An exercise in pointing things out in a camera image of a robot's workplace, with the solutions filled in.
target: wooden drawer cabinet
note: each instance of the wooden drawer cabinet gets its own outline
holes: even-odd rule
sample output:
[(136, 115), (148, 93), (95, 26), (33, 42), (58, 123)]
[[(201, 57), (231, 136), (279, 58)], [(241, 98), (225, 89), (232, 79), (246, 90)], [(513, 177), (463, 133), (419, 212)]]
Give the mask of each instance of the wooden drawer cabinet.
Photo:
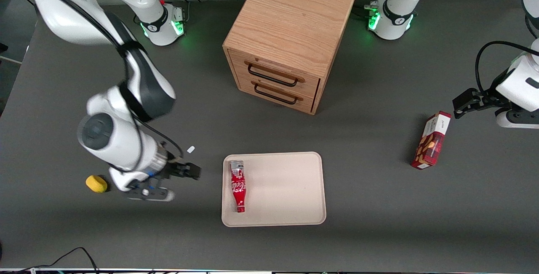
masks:
[(223, 49), (239, 90), (314, 114), (354, 0), (246, 0)]

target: beige tray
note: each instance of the beige tray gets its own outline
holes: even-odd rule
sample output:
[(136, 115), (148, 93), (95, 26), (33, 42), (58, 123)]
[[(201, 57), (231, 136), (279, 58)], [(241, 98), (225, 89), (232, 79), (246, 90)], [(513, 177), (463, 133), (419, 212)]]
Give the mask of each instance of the beige tray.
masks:
[[(245, 212), (237, 213), (229, 162), (245, 165)], [(223, 162), (225, 226), (297, 226), (326, 220), (322, 158), (316, 152), (229, 155)]]

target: green led light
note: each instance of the green led light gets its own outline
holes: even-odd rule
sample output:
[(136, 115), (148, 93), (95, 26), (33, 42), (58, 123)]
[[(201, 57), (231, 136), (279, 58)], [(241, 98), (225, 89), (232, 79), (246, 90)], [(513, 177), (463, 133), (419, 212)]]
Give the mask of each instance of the green led light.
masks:
[(376, 29), (376, 25), (378, 25), (378, 21), (380, 20), (380, 13), (376, 12), (375, 15), (371, 16), (369, 19), (369, 28), (371, 30)]
[(142, 25), (142, 23), (140, 23), (140, 27), (141, 27), (142, 30), (144, 31), (144, 36), (148, 37), (148, 33), (146, 33), (146, 29), (144, 28), (144, 26)]
[(408, 21), (408, 25), (406, 26), (406, 30), (410, 28), (410, 23), (412, 22), (412, 19), (414, 18), (414, 14), (410, 16), (410, 20)]
[(181, 21), (170, 21), (170, 24), (178, 36), (183, 34), (183, 23)]

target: black metal handle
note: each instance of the black metal handle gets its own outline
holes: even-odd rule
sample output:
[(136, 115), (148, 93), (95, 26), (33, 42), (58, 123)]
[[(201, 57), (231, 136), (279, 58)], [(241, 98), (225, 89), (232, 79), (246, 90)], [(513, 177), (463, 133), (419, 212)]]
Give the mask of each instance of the black metal handle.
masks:
[(249, 66), (247, 67), (247, 71), (249, 71), (249, 73), (251, 75), (258, 76), (260, 78), (264, 78), (264, 80), (271, 80), (272, 82), (277, 82), (278, 84), (283, 85), (283, 86), (287, 86), (287, 87), (293, 87), (293, 86), (296, 86), (296, 84), (298, 84), (298, 80), (299, 80), (298, 78), (296, 78), (293, 83), (283, 82), (282, 80), (277, 80), (277, 78), (273, 78), (273, 77), (266, 76), (264, 74), (256, 73), (256, 72), (251, 70), (252, 67), (253, 67), (253, 65), (249, 64)]
[(269, 97), (269, 98), (273, 98), (275, 100), (279, 100), (280, 102), (285, 103), (285, 104), (294, 105), (296, 103), (296, 101), (298, 101), (297, 97), (294, 97), (294, 101), (289, 101), (289, 100), (286, 100), (286, 99), (283, 99), (283, 98), (280, 98), (280, 97), (277, 97), (277, 96), (273, 96), (273, 95), (268, 94), (266, 92), (262, 92), (261, 90), (257, 90), (256, 88), (258, 88), (258, 84), (254, 84), (254, 91), (256, 93), (258, 93), (260, 95), (264, 95), (264, 96)]

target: gray table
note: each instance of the gray table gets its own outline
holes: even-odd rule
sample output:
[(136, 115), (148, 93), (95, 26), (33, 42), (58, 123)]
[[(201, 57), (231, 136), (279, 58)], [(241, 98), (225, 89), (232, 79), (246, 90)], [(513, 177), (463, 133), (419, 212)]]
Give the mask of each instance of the gray table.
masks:
[[(40, 22), (0, 119), (4, 267), (52, 262), (73, 247), (102, 268), (295, 271), (539, 271), (536, 130), (499, 128), (493, 111), (451, 122), (439, 165), (411, 160), (425, 120), (475, 86), (490, 40), (529, 45), (520, 0), (422, 0), (398, 41), (351, 19), (316, 116), (235, 88), (221, 44), (241, 2), (194, 4), (187, 35), (157, 48), (131, 23), (178, 96), (152, 125), (187, 148), (200, 181), (175, 178), (170, 203), (91, 193), (107, 165), (79, 146), (86, 100), (123, 76), (110, 46), (72, 45)], [(519, 53), (485, 53), (486, 84)], [(221, 166), (237, 153), (316, 151), (327, 220), (320, 226), (225, 227)], [(78, 253), (58, 266), (89, 267)]]

